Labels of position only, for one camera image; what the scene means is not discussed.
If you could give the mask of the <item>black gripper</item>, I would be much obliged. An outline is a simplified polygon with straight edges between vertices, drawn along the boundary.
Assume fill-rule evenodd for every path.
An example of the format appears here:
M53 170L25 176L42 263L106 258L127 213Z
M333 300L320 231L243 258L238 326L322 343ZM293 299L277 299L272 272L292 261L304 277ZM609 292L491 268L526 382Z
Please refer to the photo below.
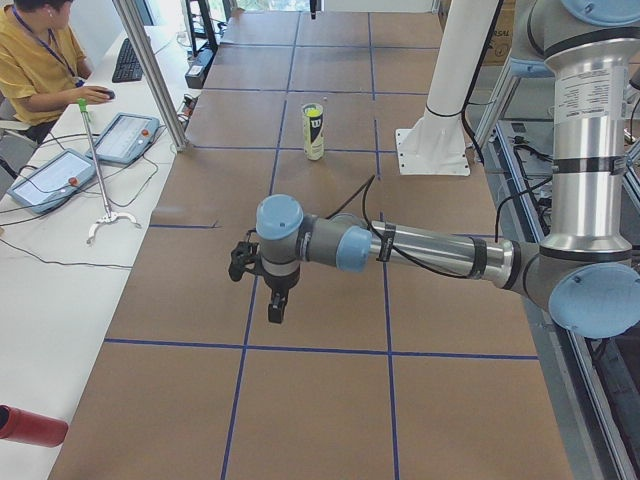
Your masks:
M267 308L268 321L270 323L282 323L285 317L289 292L298 284L300 270L296 269L286 275L274 275L263 271L262 276L271 291Z

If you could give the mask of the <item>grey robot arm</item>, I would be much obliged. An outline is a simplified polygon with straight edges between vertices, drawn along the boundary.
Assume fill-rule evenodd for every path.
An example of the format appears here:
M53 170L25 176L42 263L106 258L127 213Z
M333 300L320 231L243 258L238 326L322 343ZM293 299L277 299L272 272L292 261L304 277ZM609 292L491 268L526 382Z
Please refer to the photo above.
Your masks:
M620 232L623 95L639 48L635 1L522 1L513 44L552 71L552 224L539 243L454 236L350 215L305 213L291 196L264 199L234 254L271 291L279 323L302 262L359 272L370 258L457 279L484 279L529 298L581 336L619 335L639 320L639 276Z

